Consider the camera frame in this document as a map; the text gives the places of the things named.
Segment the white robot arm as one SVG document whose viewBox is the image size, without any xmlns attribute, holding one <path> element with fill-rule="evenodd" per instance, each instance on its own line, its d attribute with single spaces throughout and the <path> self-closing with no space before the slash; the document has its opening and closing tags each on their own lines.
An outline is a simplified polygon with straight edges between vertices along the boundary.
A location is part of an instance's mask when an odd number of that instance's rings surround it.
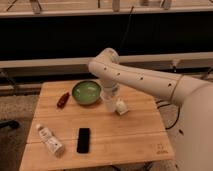
<svg viewBox="0 0 213 171">
<path fill-rule="evenodd" d="M 103 99 L 117 95 L 120 84 L 169 101 L 180 108 L 180 134 L 176 139 L 178 171 L 213 171 L 213 82 L 187 75 L 127 67 L 112 48 L 88 63 L 99 78 Z"/>
</svg>

